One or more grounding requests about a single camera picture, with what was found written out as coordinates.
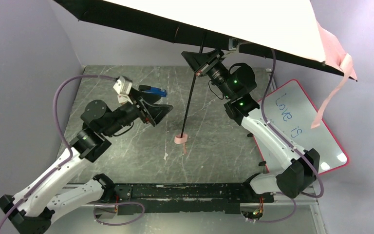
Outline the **pink folding umbrella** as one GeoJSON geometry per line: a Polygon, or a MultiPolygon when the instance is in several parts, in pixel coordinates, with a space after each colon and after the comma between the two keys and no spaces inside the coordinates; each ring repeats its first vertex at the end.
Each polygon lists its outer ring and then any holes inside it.
{"type": "Polygon", "coordinates": [[[203,45],[357,80],[353,60],[309,0],[53,0],[86,65],[179,65],[203,45]]]}

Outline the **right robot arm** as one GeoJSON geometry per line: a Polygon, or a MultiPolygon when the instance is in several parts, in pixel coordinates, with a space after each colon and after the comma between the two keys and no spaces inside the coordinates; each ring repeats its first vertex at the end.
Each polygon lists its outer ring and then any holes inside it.
{"type": "Polygon", "coordinates": [[[251,96],[257,87],[255,73],[246,63],[236,63],[231,72],[223,65],[224,53],[215,49],[207,53],[183,51],[181,53],[197,77],[208,76],[227,103],[225,111],[230,119],[258,138],[273,154],[280,168],[267,174],[258,174],[247,180],[256,194],[279,192],[296,198],[318,178],[319,153],[306,150],[280,133],[269,121],[264,106],[251,96]]]}

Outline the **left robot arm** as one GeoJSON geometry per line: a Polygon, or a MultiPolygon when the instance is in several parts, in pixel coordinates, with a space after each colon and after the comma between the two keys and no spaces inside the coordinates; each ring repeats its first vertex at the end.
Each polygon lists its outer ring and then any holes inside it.
{"type": "Polygon", "coordinates": [[[159,104],[160,96],[132,88],[129,101],[111,110],[102,100],[87,104],[82,129],[66,145],[65,151],[33,183],[15,195],[3,195],[0,208],[21,234],[42,234],[65,214],[93,201],[112,202],[116,185],[105,174],[95,175],[69,192],[60,190],[78,173],[92,165],[111,146],[110,137],[140,119],[157,125],[173,107],[159,104]]]}

